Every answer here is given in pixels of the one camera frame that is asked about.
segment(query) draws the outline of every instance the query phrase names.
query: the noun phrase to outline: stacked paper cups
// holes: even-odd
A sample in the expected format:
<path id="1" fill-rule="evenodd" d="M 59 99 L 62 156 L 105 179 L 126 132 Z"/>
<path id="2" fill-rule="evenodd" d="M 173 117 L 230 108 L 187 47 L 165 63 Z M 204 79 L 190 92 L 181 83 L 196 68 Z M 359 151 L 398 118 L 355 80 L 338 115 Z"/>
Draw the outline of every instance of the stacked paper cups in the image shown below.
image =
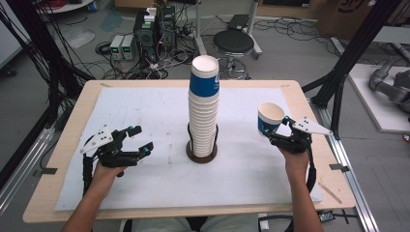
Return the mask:
<path id="1" fill-rule="evenodd" d="M 214 151 L 220 98 L 219 70 L 218 60 L 212 56 L 202 55 L 192 61 L 189 90 L 189 145 L 191 152 L 197 158 L 212 156 Z"/>

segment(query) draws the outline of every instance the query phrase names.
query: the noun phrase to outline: person's leg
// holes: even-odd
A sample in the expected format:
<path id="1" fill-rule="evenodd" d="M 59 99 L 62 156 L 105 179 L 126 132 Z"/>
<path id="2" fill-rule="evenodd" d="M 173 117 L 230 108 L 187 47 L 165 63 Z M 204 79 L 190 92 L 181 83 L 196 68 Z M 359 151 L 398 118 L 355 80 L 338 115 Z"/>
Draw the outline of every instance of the person's leg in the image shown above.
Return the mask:
<path id="1" fill-rule="evenodd" d="M 208 217 L 201 232 L 257 232 L 257 214 Z"/>
<path id="2" fill-rule="evenodd" d="M 132 221 L 132 232 L 191 232 L 184 217 L 147 218 Z"/>

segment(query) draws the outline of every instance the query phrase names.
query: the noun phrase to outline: human hand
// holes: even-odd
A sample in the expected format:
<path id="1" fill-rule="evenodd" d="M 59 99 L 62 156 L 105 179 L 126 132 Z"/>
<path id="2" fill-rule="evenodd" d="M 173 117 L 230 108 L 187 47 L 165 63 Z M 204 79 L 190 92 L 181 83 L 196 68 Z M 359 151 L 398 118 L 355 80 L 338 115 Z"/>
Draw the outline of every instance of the human hand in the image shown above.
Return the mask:
<path id="1" fill-rule="evenodd" d="M 98 162 L 96 170 L 94 171 L 93 181 L 91 182 L 86 194 L 91 194 L 93 195 L 93 198 L 96 197 L 103 200 L 108 196 L 116 176 L 126 168 L 127 167 L 105 167 Z"/>
<path id="2" fill-rule="evenodd" d="M 279 148 L 285 159 L 285 169 L 287 178 L 291 185 L 304 183 L 308 169 L 308 152 L 293 154 Z"/>

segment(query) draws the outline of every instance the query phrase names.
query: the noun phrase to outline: electronic equipment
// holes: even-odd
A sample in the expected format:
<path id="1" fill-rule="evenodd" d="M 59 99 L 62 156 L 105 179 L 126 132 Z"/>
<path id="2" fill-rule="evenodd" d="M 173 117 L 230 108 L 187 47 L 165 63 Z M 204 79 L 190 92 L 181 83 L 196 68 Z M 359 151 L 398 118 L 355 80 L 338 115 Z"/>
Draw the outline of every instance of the electronic equipment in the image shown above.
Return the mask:
<path id="1" fill-rule="evenodd" d="M 144 17 L 149 15 L 148 12 L 139 12 L 135 18 L 135 25 L 133 26 L 133 33 L 135 36 L 136 46 L 143 61 L 148 60 L 149 63 L 157 63 L 158 53 L 160 51 L 159 37 L 160 30 L 157 17 L 154 21 L 145 21 Z"/>
<path id="2" fill-rule="evenodd" d="M 249 14 L 235 14 L 228 24 L 228 29 L 242 31 L 247 26 Z"/>
<path id="3" fill-rule="evenodd" d="M 124 59 L 133 60 L 136 54 L 136 43 L 133 35 L 127 35 L 124 37 L 121 48 L 123 49 Z"/>
<path id="4" fill-rule="evenodd" d="M 159 22 L 162 48 L 166 49 L 169 52 L 172 50 L 172 48 L 177 48 L 175 7 L 162 7 L 159 16 Z"/>
<path id="5" fill-rule="evenodd" d="M 111 50 L 111 57 L 113 60 L 123 60 L 123 50 L 121 49 L 121 44 L 123 43 L 124 36 L 115 36 L 114 40 L 111 42 L 109 49 Z"/>

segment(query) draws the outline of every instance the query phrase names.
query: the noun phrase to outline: cardboard box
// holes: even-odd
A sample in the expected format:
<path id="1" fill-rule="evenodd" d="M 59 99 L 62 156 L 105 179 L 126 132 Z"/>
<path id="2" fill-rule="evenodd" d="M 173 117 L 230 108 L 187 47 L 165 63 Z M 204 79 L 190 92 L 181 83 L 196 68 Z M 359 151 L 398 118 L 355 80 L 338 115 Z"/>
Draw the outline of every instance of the cardboard box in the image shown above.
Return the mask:
<path id="1" fill-rule="evenodd" d="M 328 0 L 317 19 L 317 31 L 323 36 L 352 39 L 373 8 L 368 2 Z"/>

